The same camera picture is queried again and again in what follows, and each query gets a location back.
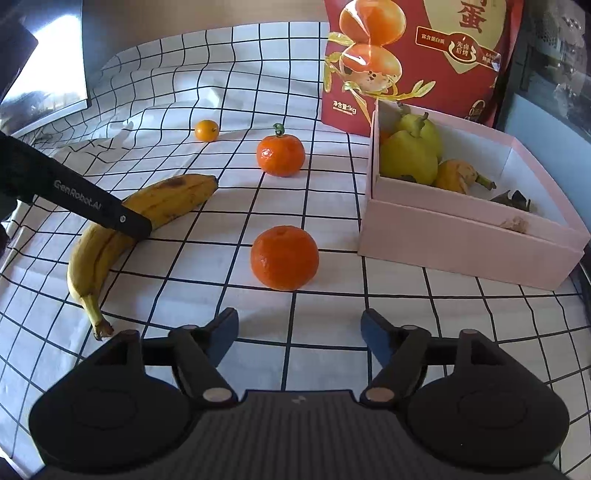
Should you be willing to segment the mandarin orange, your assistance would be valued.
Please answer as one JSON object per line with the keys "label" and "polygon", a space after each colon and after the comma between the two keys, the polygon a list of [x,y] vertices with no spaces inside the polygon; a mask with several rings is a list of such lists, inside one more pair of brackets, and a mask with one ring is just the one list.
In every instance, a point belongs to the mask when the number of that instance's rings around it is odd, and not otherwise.
{"label": "mandarin orange", "polygon": [[308,232],[280,225],[256,237],[250,249],[250,269],[260,283],[273,290],[294,291],[318,272],[320,253]]}

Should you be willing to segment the spotted banana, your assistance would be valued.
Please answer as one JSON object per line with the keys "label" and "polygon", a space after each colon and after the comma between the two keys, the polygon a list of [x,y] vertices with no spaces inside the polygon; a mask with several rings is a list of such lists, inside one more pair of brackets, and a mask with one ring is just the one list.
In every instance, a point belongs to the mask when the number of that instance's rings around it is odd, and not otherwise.
{"label": "spotted banana", "polygon": [[434,182],[437,188],[464,195],[469,193],[474,184],[479,184],[488,191],[497,188],[494,181],[481,175],[470,163],[457,159],[442,162]]}

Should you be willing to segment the small kumquat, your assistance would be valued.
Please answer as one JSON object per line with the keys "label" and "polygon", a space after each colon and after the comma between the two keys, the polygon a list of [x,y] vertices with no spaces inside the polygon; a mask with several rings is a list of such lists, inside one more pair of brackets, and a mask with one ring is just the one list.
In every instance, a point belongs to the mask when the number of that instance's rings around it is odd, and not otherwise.
{"label": "small kumquat", "polygon": [[214,142],[219,136],[219,127],[212,120],[200,120],[194,126],[194,136],[200,142]]}

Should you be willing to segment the green pear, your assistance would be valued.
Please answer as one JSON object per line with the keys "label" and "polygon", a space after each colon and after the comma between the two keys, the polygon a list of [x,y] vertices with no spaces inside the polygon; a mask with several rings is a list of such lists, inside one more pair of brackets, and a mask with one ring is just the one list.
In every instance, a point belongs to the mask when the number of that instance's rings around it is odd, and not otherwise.
{"label": "green pear", "polygon": [[436,152],[421,137],[429,118],[424,113],[412,124],[411,130],[401,130],[386,140],[380,149],[380,174],[383,177],[432,185],[438,174]]}
{"label": "green pear", "polygon": [[435,153],[439,161],[443,160],[443,142],[436,125],[429,119],[429,113],[423,115],[413,114],[409,106],[399,104],[402,115],[396,127],[396,131],[407,131],[417,138],[422,139]]}

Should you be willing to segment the mandarin with green stem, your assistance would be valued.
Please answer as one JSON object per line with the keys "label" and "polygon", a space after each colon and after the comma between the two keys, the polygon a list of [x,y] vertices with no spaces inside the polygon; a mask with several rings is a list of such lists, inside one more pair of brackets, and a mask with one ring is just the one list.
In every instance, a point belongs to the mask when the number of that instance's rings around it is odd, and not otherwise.
{"label": "mandarin with green stem", "polygon": [[256,148],[257,164],[271,176],[294,176],[304,165],[304,145],[296,136],[287,134],[281,123],[274,123],[273,130],[273,135],[259,141]]}

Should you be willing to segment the leafy mandarin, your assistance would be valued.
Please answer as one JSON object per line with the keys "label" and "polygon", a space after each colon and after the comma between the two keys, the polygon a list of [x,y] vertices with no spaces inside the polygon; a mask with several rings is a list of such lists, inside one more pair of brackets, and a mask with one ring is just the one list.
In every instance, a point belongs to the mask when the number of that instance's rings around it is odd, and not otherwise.
{"label": "leafy mandarin", "polygon": [[532,211],[532,201],[526,198],[519,190],[507,190],[492,198],[491,201],[524,212]]}

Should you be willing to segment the monitor screen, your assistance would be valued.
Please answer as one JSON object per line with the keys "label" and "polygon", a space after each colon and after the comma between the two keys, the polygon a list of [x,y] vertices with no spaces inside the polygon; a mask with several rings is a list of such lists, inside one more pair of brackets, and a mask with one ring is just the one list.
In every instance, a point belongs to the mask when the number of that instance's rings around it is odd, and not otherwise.
{"label": "monitor screen", "polygon": [[11,27],[24,45],[1,40],[1,66],[20,52],[14,80],[2,89],[1,131],[22,136],[89,106],[81,1],[3,1],[1,33]]}

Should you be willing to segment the checkered white tablecloth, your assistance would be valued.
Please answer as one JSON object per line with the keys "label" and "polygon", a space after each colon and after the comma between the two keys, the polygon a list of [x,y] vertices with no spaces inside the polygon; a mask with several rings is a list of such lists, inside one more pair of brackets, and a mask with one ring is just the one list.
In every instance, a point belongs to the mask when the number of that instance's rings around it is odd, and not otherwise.
{"label": "checkered white tablecloth", "polygon": [[[379,371],[360,332],[367,308],[440,337],[473,327],[565,401],[571,423],[557,464],[588,478],[590,323],[579,282],[539,290],[358,254],[369,142],[320,120],[328,30],[252,24],[130,48],[98,72],[88,109],[27,136],[122,198],[179,174],[218,181],[211,200],[116,262],[99,298],[105,318],[116,330],[159,337],[235,308],[238,341],[221,373],[238,393],[362,391]],[[217,123],[216,141],[195,138],[200,120]],[[304,145],[294,176],[257,164],[274,123]],[[320,253],[315,277],[294,291],[270,289],[250,269],[256,237],[280,225],[308,232]]]}

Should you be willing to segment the pink cardboard box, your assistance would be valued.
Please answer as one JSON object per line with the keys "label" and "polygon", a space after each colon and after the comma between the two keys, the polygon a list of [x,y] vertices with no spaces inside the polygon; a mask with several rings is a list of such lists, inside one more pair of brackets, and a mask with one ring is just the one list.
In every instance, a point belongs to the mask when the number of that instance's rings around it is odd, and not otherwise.
{"label": "pink cardboard box", "polygon": [[360,255],[521,284],[559,287],[579,263],[590,234],[567,196],[515,137],[437,111],[429,113],[444,152],[493,180],[496,193],[520,192],[528,212],[493,202],[492,194],[454,193],[383,177],[380,130],[401,117],[377,104],[370,127],[366,211]]}

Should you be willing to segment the red snack bag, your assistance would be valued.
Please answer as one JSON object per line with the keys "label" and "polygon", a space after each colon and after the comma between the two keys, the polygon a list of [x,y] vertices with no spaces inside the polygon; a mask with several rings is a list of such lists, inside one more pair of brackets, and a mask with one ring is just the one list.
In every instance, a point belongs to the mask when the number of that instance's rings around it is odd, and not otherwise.
{"label": "red snack bag", "polygon": [[325,10],[326,125],[367,136],[380,101],[493,124],[523,2],[332,0]]}

